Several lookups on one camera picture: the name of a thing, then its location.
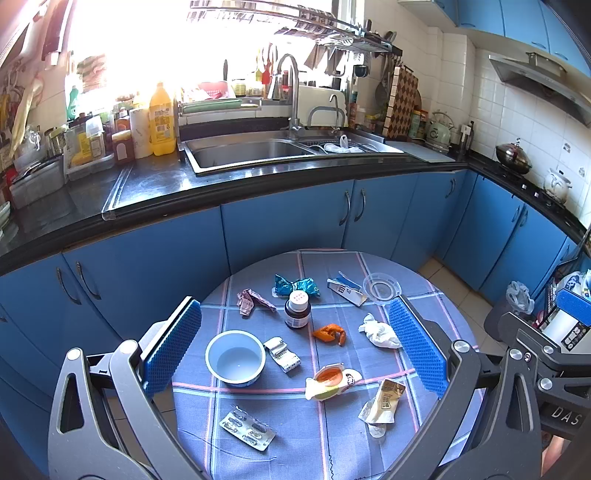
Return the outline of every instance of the teapot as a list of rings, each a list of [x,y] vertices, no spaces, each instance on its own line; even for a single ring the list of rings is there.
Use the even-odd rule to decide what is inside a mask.
[[[570,180],[564,176],[563,172],[553,168],[548,170],[548,174],[544,179],[544,190],[553,199],[565,204],[569,195],[569,189],[572,187]]]

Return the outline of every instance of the black countertop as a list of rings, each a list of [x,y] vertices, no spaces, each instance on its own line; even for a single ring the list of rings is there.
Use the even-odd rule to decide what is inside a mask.
[[[136,228],[248,197],[332,181],[424,171],[471,170],[498,183],[551,220],[574,242],[585,228],[564,207],[547,204],[521,176],[474,154],[428,163],[408,154],[318,155],[301,161],[197,177],[178,154],[150,156],[67,183],[57,192],[11,213],[0,238],[0,275],[99,236]]]

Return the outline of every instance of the yellow bottle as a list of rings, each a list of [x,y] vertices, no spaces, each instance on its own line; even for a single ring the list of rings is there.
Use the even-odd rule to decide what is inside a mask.
[[[154,155],[166,155],[176,148],[173,102],[162,82],[150,100],[150,136]]]

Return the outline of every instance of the checkered tablecloth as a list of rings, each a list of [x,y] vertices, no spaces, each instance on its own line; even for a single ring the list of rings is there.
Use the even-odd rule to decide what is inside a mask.
[[[201,329],[173,376],[179,441],[215,480],[377,478],[408,445],[438,401],[423,388],[403,349],[378,348],[358,332],[367,313],[387,322],[387,309],[370,302],[356,307],[329,290],[326,279],[339,271],[359,284],[369,273],[393,276],[423,318],[437,322],[452,340],[462,338],[476,346],[470,327],[453,303],[423,277],[390,260],[350,251],[301,250],[245,268],[202,303]],[[312,321],[307,327],[292,330],[284,323],[285,299],[271,294],[276,273],[291,281],[304,277],[316,281],[321,295],[311,301]],[[277,305],[277,312],[255,306],[251,316],[243,318],[236,295],[245,288]],[[347,331],[344,347],[312,337],[313,330],[328,323]],[[211,375],[204,359],[211,338],[224,330],[245,330],[261,342],[280,336],[301,358],[301,366],[285,374],[267,354],[265,368],[254,384],[228,388]],[[338,362],[359,371],[363,380],[327,401],[306,400],[306,377]],[[407,389],[396,410],[396,423],[388,426],[384,437],[375,439],[357,415],[386,377]],[[460,454],[481,402],[478,391],[443,462]],[[251,448],[219,426],[234,405],[277,431],[266,451]]]

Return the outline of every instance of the dish rack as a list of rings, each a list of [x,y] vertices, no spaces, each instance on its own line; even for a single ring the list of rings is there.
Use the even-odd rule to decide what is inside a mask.
[[[398,57],[402,50],[371,34],[360,25],[337,19],[328,12],[277,2],[239,0],[190,0],[188,22],[231,20],[275,24],[276,34],[308,37],[316,43],[354,53],[388,53]]]

